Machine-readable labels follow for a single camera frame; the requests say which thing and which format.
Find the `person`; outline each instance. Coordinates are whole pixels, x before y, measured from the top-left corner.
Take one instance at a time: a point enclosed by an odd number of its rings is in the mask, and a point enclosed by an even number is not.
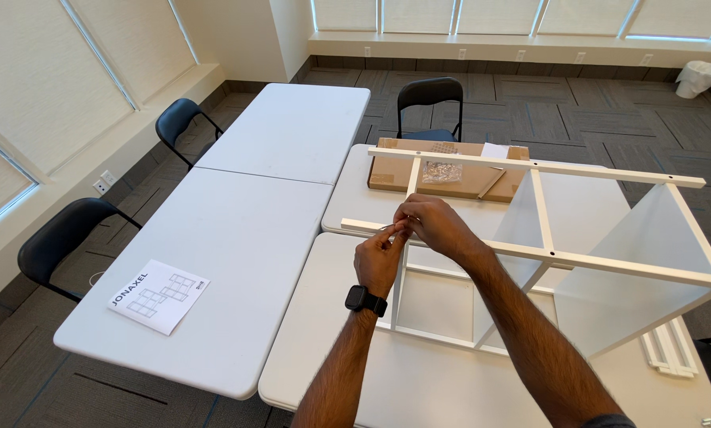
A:
[[[412,194],[397,209],[393,225],[355,248],[355,272],[369,294],[387,298],[400,251],[413,232],[472,278],[522,383],[552,426],[635,428],[587,361],[508,276],[493,249],[442,199]],[[353,426],[377,318],[368,308],[350,313],[292,428]]]

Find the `white shelf frame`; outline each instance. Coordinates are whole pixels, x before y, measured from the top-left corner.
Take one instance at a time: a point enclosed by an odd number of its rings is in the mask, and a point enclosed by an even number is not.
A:
[[[565,251],[555,250],[553,247],[553,242],[551,239],[551,229],[549,227],[548,213],[545,209],[545,196],[543,194],[540,172],[547,172],[553,174],[568,174],[577,175],[581,177],[592,177],[592,178],[607,178],[613,180],[625,180],[625,181],[635,181],[640,183],[652,183],[657,186],[666,186],[674,196],[675,202],[678,204],[679,209],[684,213],[685,219],[688,222],[688,226],[693,230],[693,233],[698,238],[702,247],[705,249],[707,258],[711,264],[711,247],[708,245],[706,238],[703,237],[703,232],[699,228],[698,223],[693,218],[690,209],[685,204],[682,195],[678,191],[677,186],[701,188],[706,184],[706,181],[702,178],[692,178],[679,175],[668,175],[668,174],[655,174],[647,173],[633,170],[615,170],[606,168],[595,168],[579,165],[569,165],[569,164],[552,164],[548,162],[540,162],[533,160],[512,160],[512,159],[494,159],[485,158],[482,156],[469,156],[469,155],[451,155],[445,153],[434,153],[434,152],[424,152],[424,151],[411,151],[411,150],[399,150],[399,149],[385,149],[378,147],[371,147],[368,150],[369,155],[372,156],[384,156],[390,158],[398,159],[412,159],[413,165],[411,170],[411,176],[408,181],[408,190],[406,192],[406,197],[416,191],[416,186],[418,183],[419,176],[421,174],[421,165],[423,161],[439,161],[454,164],[474,164],[478,166],[489,166],[496,168],[510,168],[510,169],[520,169],[529,170],[533,190],[535,193],[535,203],[538,212],[539,226],[541,231],[542,248],[530,247],[526,245],[515,245],[509,244],[507,242],[483,240],[485,244],[489,245],[496,254],[514,256],[518,258],[525,258],[531,260],[539,260],[540,266],[536,269],[534,274],[529,278],[521,287],[523,292],[539,292],[544,294],[553,294],[553,289],[536,287],[535,284],[540,280],[542,275],[551,266],[559,266],[560,268],[589,268],[596,270],[603,270],[613,273],[623,273],[626,275],[633,275],[636,277],[645,277],[652,279],[661,279],[665,281],[672,281],[675,283],[689,284],[699,287],[711,288],[711,274],[710,273],[700,273],[691,270],[684,269],[674,269],[669,267],[660,267],[650,264],[640,264],[634,262],[628,262],[624,260],[615,260],[610,258],[600,258],[596,256],[589,256],[586,254],[576,254],[569,253]],[[348,229],[352,231],[366,232],[370,234],[375,234],[379,232],[380,229],[386,225],[374,223],[374,222],[363,222],[356,219],[342,219],[341,227],[342,229]],[[450,344],[454,346],[461,346],[464,348],[472,350],[481,350],[484,352],[495,353],[497,355],[508,355],[508,352],[502,348],[497,348],[493,346],[484,345],[484,342],[490,337],[490,335],[495,331],[495,326],[493,325],[487,329],[481,336],[479,333],[474,332],[473,337],[480,337],[476,341],[459,340],[453,337],[441,336],[438,334],[432,334],[426,331],[418,331],[407,327],[398,326],[398,314],[400,310],[400,299],[402,295],[402,286],[405,281],[406,271],[412,270],[416,272],[428,273],[431,275],[438,275],[442,277],[451,277],[455,279],[464,279],[470,281],[471,278],[466,273],[455,272],[452,270],[438,269],[435,267],[426,267],[416,264],[408,263],[408,249],[411,245],[426,246],[425,243],[421,242],[412,236],[408,241],[406,246],[403,248],[400,257],[400,268],[398,274],[395,278],[395,283],[393,285],[392,291],[392,316],[390,322],[379,321],[377,327],[395,331],[403,334],[410,334],[413,336],[423,337],[429,340],[439,341],[445,344]]]

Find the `electrical outlet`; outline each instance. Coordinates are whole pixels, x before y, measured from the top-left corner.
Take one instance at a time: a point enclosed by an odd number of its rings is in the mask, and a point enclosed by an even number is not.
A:
[[[117,181],[117,178],[109,170],[104,171],[100,177],[110,187]]]
[[[654,57],[654,54],[652,53],[647,53],[644,55],[643,59],[640,61],[640,66],[641,67],[647,67],[648,63],[651,62],[651,59]]]
[[[107,193],[107,190],[110,190],[110,187],[107,186],[107,183],[102,180],[97,180],[97,182],[94,183],[94,189],[96,189],[99,194],[103,195],[104,193]]]

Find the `instruction manual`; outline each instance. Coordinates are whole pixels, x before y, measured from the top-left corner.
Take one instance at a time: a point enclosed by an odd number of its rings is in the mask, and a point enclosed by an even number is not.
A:
[[[107,306],[170,336],[210,281],[150,260]]]

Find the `trash can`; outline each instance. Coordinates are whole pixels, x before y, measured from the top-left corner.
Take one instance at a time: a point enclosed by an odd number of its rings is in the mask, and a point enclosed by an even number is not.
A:
[[[683,98],[696,98],[711,86],[711,64],[704,61],[691,61],[685,64],[675,82],[680,82],[677,95]]]

